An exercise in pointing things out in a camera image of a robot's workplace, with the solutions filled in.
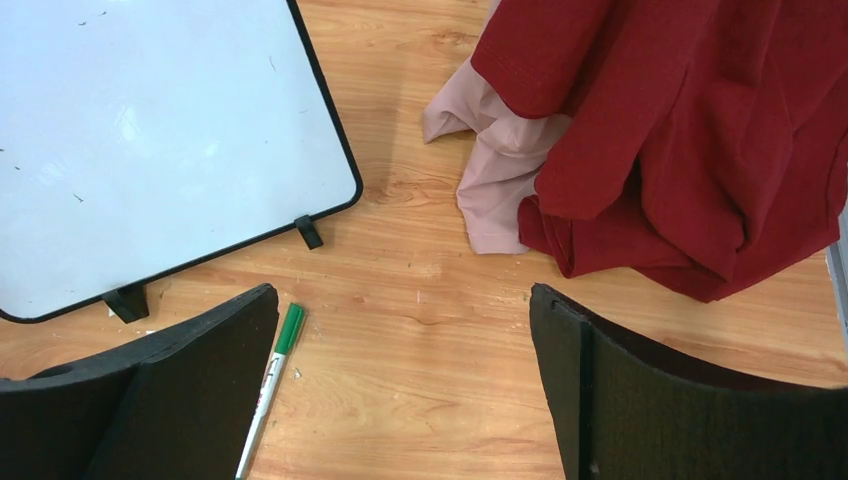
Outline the red shirt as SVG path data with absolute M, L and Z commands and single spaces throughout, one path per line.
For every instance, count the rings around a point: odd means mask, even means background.
M 517 212 L 565 277 L 710 302 L 840 236 L 843 1 L 503 1 L 471 64 L 518 116 L 570 119 Z

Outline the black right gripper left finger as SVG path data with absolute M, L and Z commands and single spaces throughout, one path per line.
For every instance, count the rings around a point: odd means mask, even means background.
M 119 347 L 1 383 L 5 479 L 232 479 L 279 320 L 259 285 Z

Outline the white whiteboard black frame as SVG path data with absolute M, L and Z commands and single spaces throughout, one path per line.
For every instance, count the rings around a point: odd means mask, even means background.
M 294 1 L 1 5 L 1 315 L 40 323 L 354 205 Z

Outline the pink garment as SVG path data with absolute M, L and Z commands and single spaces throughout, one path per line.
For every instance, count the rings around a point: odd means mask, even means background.
M 530 212 L 535 180 L 570 125 L 568 79 L 556 42 L 569 17 L 558 1 L 495 1 L 483 35 L 422 114 L 425 142 L 472 131 L 474 146 L 456 191 L 478 254 L 545 251 Z

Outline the green marker cap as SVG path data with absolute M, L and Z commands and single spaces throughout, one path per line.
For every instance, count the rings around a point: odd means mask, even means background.
M 276 355 L 286 356 L 289 354 L 299 337 L 304 319 L 305 310 L 298 304 L 290 303 L 274 346 Z

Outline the white whiteboard marker pen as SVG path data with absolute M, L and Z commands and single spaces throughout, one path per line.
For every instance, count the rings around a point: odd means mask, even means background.
M 255 447 L 259 443 L 263 425 L 265 423 L 271 403 L 280 380 L 280 376 L 285 365 L 285 361 L 289 356 L 276 355 L 274 348 L 271 353 L 270 362 L 266 369 L 265 376 L 259 391 L 256 410 L 254 412 L 242 455 L 237 467 L 235 478 L 237 480 L 246 479 L 250 461 L 252 459 Z

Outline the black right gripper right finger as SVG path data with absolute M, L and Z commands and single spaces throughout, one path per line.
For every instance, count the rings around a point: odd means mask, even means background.
M 545 284 L 529 325 L 569 479 L 843 479 L 847 392 L 690 356 Z

